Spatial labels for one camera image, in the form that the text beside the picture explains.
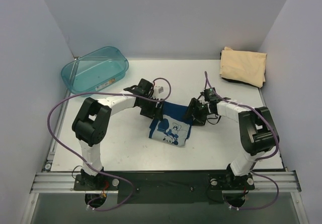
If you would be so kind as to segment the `blue t shirt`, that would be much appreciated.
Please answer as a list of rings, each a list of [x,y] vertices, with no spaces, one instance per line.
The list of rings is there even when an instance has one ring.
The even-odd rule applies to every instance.
[[[164,102],[163,119],[154,119],[151,122],[148,137],[177,147],[184,147],[186,140],[190,137],[193,123],[191,117],[184,118],[187,110],[187,106]]]

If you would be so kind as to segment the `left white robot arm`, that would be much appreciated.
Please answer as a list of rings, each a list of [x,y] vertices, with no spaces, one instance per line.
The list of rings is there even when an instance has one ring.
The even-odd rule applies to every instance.
[[[82,157],[81,181],[91,189],[102,187],[105,176],[101,162],[100,143],[104,139],[110,117],[129,108],[139,107],[140,114],[151,119],[163,119],[163,103],[160,94],[163,87],[156,86],[145,79],[138,85],[124,88],[123,91],[100,100],[88,97],[84,100],[72,124],[78,139]]]

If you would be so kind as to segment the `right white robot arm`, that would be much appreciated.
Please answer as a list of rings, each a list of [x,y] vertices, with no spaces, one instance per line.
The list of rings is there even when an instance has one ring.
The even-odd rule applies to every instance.
[[[214,88],[201,93],[204,101],[191,99],[183,119],[192,120],[193,125],[203,126],[207,116],[216,115],[235,121],[239,125],[242,151],[227,166],[224,178],[229,188],[236,188],[246,182],[256,163],[265,159],[271,149],[278,150],[279,136],[267,107],[253,108],[230,98],[223,98]]]

